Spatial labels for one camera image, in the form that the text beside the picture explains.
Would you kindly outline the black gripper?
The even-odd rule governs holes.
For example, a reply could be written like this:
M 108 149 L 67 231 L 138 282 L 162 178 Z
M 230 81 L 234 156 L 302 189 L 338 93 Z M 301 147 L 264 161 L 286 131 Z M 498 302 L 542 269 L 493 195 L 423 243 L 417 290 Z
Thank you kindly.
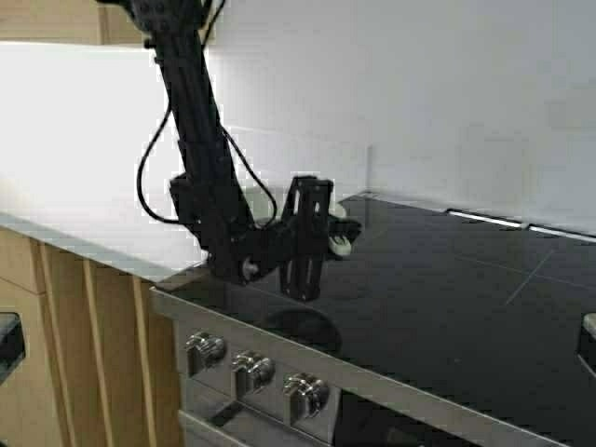
M 351 254 L 362 231 L 360 222 L 329 217 L 333 183 L 316 176 L 292 179 L 281 221 L 289 230 L 288 253 L 279 266 L 282 293 L 294 300 L 314 301 L 327 250 Z

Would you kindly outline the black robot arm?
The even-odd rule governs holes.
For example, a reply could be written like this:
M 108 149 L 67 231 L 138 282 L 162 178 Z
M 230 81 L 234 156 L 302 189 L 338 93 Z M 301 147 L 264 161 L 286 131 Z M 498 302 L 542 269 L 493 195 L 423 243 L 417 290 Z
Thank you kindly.
M 169 183 L 175 223 L 207 252 L 211 274 L 247 285 L 279 272 L 282 293 L 313 301 L 323 265 L 347 257 L 361 233 L 359 222 L 332 214 L 334 184 L 295 176 L 282 209 L 258 223 L 238 182 L 232 155 L 239 151 L 224 129 L 214 99 L 199 30 L 209 1 L 119 1 L 145 34 L 168 95 L 184 171 Z

